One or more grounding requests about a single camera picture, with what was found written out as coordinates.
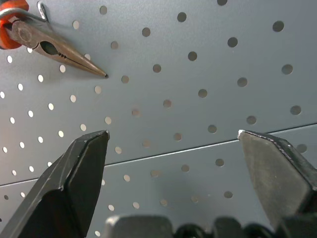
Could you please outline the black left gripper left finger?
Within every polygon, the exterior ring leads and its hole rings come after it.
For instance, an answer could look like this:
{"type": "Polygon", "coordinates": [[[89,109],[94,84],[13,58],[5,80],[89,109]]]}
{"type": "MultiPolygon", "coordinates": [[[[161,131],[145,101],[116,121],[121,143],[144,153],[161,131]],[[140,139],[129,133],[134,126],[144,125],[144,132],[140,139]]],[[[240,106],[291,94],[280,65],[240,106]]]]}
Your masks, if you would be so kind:
{"type": "Polygon", "coordinates": [[[75,139],[36,181],[0,238],[86,238],[100,194],[109,132],[75,139]]]}

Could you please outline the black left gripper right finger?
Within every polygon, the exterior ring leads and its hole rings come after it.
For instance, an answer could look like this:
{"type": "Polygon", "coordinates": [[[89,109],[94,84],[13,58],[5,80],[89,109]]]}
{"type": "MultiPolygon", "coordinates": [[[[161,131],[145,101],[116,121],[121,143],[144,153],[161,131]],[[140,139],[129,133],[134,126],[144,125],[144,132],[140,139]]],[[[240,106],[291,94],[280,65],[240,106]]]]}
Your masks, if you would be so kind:
{"type": "Polygon", "coordinates": [[[317,169],[287,140],[240,130],[253,188],[270,224],[288,216],[317,213],[317,169]]]}

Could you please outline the orange-black needle-nose pliers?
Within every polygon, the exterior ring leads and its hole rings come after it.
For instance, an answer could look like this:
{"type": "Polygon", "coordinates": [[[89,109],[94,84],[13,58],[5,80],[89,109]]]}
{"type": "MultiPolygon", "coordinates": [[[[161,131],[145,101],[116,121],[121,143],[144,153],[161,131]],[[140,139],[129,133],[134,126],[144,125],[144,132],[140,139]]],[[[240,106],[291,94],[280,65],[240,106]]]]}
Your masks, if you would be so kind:
{"type": "Polygon", "coordinates": [[[108,74],[84,57],[65,38],[53,31],[49,20],[40,22],[28,17],[9,17],[0,20],[0,49],[13,50],[26,46],[35,52],[94,75],[108,74]]]}

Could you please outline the grey perforated pegboard panel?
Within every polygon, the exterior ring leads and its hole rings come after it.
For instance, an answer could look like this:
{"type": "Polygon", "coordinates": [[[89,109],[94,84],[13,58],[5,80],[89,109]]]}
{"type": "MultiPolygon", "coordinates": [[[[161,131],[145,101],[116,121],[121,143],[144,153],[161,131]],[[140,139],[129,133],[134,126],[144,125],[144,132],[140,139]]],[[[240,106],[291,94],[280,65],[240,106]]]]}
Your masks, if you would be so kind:
{"type": "Polygon", "coordinates": [[[70,143],[98,130],[110,139],[87,238],[112,215],[269,226],[241,129],[288,140],[317,168],[317,0],[42,1],[109,77],[0,50],[0,233],[70,143]]]}

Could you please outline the silver metal pegboard hook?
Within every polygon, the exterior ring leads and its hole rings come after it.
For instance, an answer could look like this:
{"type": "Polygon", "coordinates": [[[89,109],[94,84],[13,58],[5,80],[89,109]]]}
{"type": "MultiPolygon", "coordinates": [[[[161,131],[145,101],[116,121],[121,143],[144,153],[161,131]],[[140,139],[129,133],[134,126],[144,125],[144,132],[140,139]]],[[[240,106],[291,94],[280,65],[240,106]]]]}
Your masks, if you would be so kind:
{"type": "Polygon", "coordinates": [[[40,22],[47,22],[47,14],[42,1],[37,2],[40,16],[28,12],[29,5],[26,0],[8,0],[0,3],[0,20],[9,20],[9,17],[28,17],[40,22]]]}

